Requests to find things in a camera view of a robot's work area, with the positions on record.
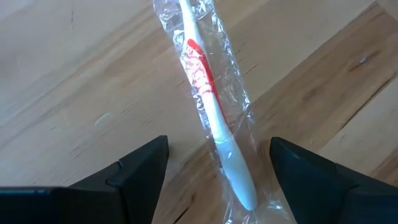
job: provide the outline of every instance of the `toothbrush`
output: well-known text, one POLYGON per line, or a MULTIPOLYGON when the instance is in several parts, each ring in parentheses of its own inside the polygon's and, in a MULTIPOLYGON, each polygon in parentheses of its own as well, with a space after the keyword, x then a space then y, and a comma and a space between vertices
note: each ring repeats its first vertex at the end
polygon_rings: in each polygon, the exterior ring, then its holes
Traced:
POLYGON ((213 75, 209 66, 205 45, 200 36, 190 0, 179 0, 185 30, 184 66, 191 85, 198 89, 220 157, 224 173, 232 189, 246 210, 257 207, 257 195, 249 169, 236 144, 218 101, 213 75))

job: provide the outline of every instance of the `black object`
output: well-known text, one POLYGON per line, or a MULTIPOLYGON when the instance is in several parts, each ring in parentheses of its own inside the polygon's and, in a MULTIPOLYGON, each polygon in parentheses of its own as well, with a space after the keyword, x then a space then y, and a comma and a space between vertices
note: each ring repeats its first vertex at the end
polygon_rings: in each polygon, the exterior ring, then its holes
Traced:
POLYGON ((0 223, 151 223, 168 156, 159 136, 67 188, 0 188, 0 223))
POLYGON ((298 224, 398 223, 398 189, 272 138, 270 155, 298 224))

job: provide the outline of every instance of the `wooden table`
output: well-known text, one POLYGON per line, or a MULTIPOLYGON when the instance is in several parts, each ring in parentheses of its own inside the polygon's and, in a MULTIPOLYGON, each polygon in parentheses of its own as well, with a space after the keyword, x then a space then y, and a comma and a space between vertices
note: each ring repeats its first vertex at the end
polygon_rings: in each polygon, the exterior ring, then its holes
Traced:
MULTIPOLYGON (((216 5, 260 151, 280 136, 398 186, 398 3, 216 5)), ((2 1, 0 91, 0 185, 70 185, 166 134, 154 223, 221 223, 208 142, 150 0, 2 1)))

